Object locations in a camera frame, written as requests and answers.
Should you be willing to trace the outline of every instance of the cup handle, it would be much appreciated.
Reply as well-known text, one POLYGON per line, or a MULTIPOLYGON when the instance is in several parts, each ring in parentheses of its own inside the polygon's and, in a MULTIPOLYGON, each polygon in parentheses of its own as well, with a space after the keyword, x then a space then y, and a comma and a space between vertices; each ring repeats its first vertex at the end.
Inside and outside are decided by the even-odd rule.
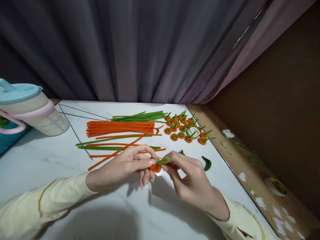
POLYGON ((4 129, 4 128, 0 127, 0 133, 2 133, 2 134, 15 134, 15 133, 22 132, 26 128, 26 125, 23 122, 15 119, 15 118, 10 117, 6 112, 2 111, 1 109, 0 109, 0 115, 5 117, 6 119, 10 120, 11 122, 14 122, 19 125, 18 127, 12 128, 12 129, 4 129))

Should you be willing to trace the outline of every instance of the marble surface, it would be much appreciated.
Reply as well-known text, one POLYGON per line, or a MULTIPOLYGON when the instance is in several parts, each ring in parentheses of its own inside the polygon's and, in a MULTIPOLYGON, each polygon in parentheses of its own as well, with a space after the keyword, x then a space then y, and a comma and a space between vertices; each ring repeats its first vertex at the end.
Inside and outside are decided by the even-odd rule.
MULTIPOLYGON (((57 177, 69 177, 87 171, 100 161, 101 158, 91 159, 85 150, 75 147, 79 141, 94 140, 86 136, 86 123, 90 121, 87 118, 105 120, 112 115, 161 110, 177 114, 187 110, 187 114, 191 115, 186 106, 174 104, 64 100, 56 105, 56 109, 66 113, 64 117, 72 127, 55 137, 46 137, 32 129, 0 158, 0 203, 57 177)), ((130 143, 134 139, 116 141, 130 143)), ((271 229, 211 142, 206 146, 197 141, 191 144, 183 140, 173 142, 169 135, 163 134, 142 138, 137 144, 167 148, 157 153, 160 156, 183 149, 187 156, 200 159, 203 165, 205 162, 201 156, 207 157, 212 161, 211 169, 206 172, 210 183, 250 209, 266 228, 271 229)), ((110 154, 110 151, 88 153, 110 154)), ((219 227, 206 214, 177 198, 166 173, 159 173, 155 181, 152 184, 149 182, 143 190, 140 190, 138 180, 138 174, 134 174, 113 191, 98 194, 77 204, 63 218, 50 224, 39 238, 224 239, 219 227)))

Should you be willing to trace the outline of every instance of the orange pumpkin craft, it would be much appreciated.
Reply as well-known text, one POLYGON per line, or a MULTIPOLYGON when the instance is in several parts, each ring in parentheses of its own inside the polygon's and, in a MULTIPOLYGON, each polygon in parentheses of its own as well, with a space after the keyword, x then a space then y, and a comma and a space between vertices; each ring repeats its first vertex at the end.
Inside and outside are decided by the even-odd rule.
POLYGON ((176 114, 171 118, 171 121, 174 122, 174 123, 177 121, 177 115, 176 114))
POLYGON ((178 123, 179 121, 176 121, 176 123, 173 125, 173 128, 171 129, 172 132, 176 132, 178 130, 178 123))
POLYGON ((165 116, 164 116, 164 120, 166 120, 166 121, 171 120, 171 118, 170 118, 170 113, 171 113, 171 112, 169 112, 168 115, 165 115, 165 116))
POLYGON ((184 125, 182 125, 181 127, 179 127, 179 130, 180 130, 181 132, 183 132, 184 130, 187 130, 187 127, 184 126, 184 125))
POLYGON ((192 123, 194 121, 194 115, 196 115, 196 113, 193 114, 192 118, 188 118, 187 120, 188 123, 192 123))
POLYGON ((184 117, 181 117, 180 122, 181 122, 182 124, 186 124, 186 123, 187 123, 187 115, 185 115, 184 117))
POLYGON ((201 137, 201 138, 202 138, 202 137, 203 137, 203 138, 208 138, 208 133, 209 133, 209 132, 206 132, 206 133, 205 133, 205 132, 201 132, 201 133, 200 133, 200 137, 201 137))
POLYGON ((197 127, 196 123, 197 123, 198 120, 199 120, 199 118, 198 118, 195 122, 192 122, 192 123, 191 123, 191 126, 192 126, 192 127, 197 127))
POLYGON ((171 127, 173 125, 173 121, 171 119, 167 120, 166 125, 171 127))
POLYGON ((204 126, 204 127, 200 127, 200 126, 199 126, 199 127, 198 127, 199 132, 202 133, 202 129, 204 129, 205 127, 206 127, 206 126, 204 126))
POLYGON ((183 130, 182 132, 178 133, 178 137, 181 139, 184 139, 186 137, 186 135, 184 134, 185 130, 183 130))
POLYGON ((185 140, 187 143, 192 143, 192 141, 193 141, 192 136, 193 136, 195 133, 196 133, 196 131, 194 131, 193 134, 191 134, 190 136, 186 136, 186 137, 184 138, 184 140, 185 140))
POLYGON ((150 170, 154 171, 155 173, 161 172, 161 167, 157 164, 153 164, 149 168, 150 168, 150 170))
POLYGON ((179 139, 178 135, 173 133, 171 136, 170 136, 171 140, 172 141, 177 141, 179 139))
POLYGON ((174 125, 172 125, 170 128, 166 128, 166 129, 164 130, 164 133, 167 134, 167 135, 170 135, 170 134, 172 133, 171 130, 172 130, 173 126, 174 126, 174 125))
POLYGON ((216 139, 216 138, 202 138, 202 137, 199 137, 198 138, 198 142, 202 145, 206 145, 207 144, 207 141, 210 140, 210 139, 216 139))
POLYGON ((183 111, 183 112, 179 115, 179 117, 180 117, 180 118, 183 118, 183 117, 185 116, 186 111, 187 111, 187 110, 183 111))
POLYGON ((191 127, 192 127, 191 123, 186 123, 186 128, 191 128, 191 127))

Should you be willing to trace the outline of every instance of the fingernail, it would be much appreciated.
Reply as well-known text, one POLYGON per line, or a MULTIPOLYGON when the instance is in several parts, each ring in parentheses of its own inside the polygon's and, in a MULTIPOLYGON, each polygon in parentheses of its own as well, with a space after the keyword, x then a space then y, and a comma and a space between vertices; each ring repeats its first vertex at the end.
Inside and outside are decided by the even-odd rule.
POLYGON ((164 171, 168 171, 168 168, 167 168, 167 166, 166 165, 160 165, 160 167, 164 170, 164 171))
POLYGON ((149 160, 149 165, 151 166, 151 165, 153 165, 153 164, 155 164, 156 163, 156 161, 154 160, 154 159, 150 159, 149 160))

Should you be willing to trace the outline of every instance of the white paper scrap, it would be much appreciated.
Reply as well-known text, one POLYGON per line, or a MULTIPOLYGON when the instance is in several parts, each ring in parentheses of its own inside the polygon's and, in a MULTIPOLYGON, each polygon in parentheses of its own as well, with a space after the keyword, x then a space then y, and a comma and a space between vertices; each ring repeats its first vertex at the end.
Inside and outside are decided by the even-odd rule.
POLYGON ((246 175, 245 175, 244 173, 240 173, 240 174, 239 174, 239 178, 240 178, 242 181, 246 182, 246 175))
POLYGON ((301 237, 302 239, 305 239, 304 236, 303 236, 301 233, 297 232, 297 234, 298 234, 299 237, 301 237))
POLYGON ((291 217, 291 216, 288 215, 287 218, 289 218, 289 220, 290 220, 291 222, 296 223, 296 220, 295 220, 293 217, 291 217))
POLYGON ((274 206, 272 206, 272 207, 273 207, 274 213, 275 213, 279 218, 282 218, 280 211, 279 211, 277 208, 275 208, 274 206))
POLYGON ((278 228, 278 233, 280 233, 283 236, 286 236, 286 232, 284 231, 283 228, 278 228))
POLYGON ((287 221, 285 221, 284 223, 285 223, 286 229, 288 229, 290 232, 293 232, 293 228, 290 226, 290 224, 287 221))
POLYGON ((267 207, 264 204, 262 197, 255 198, 255 200, 260 207, 262 207, 264 210, 267 210, 267 207))
POLYGON ((284 207, 282 208, 282 210, 283 210, 283 212, 284 212, 285 214, 289 215, 289 214, 288 214, 288 211, 287 211, 284 207))
POLYGON ((273 220, 276 222, 276 225, 277 225, 277 227, 278 228, 283 228, 283 226, 282 225, 284 225, 284 222, 282 222, 282 221, 280 221, 278 218, 273 218, 273 220))

